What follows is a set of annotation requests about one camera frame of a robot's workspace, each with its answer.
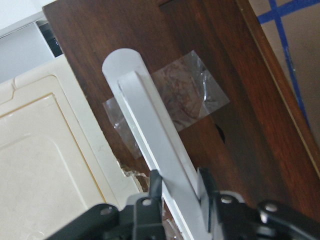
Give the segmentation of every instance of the wood grain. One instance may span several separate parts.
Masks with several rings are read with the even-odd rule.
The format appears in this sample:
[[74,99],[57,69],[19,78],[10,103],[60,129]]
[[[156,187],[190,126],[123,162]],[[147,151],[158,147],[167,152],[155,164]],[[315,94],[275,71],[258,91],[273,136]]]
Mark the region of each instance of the wood grain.
[[[296,103],[284,102],[235,1],[171,0],[159,6],[150,0],[59,0],[44,13],[122,164],[148,172],[143,158],[132,158],[103,108],[112,97],[101,71],[105,57],[133,48],[153,73],[195,50],[230,103],[180,133],[194,166],[208,167],[222,189],[239,192],[251,206],[274,199],[320,221],[319,178],[289,112],[296,106],[288,108]],[[312,157],[319,161],[316,153]]]

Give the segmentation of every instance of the wooden board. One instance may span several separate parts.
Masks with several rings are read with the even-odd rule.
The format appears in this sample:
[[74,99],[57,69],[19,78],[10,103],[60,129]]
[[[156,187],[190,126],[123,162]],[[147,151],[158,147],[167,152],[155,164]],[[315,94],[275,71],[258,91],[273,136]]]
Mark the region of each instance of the wooden board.
[[194,166],[210,168],[221,189],[239,192],[251,206],[279,200],[320,221],[320,182],[311,161],[319,150],[306,149],[235,1],[59,0],[44,13],[122,164],[148,171],[142,158],[133,160],[103,108],[112,97],[101,71],[105,57],[135,49],[152,74],[195,50],[230,103],[180,133]]

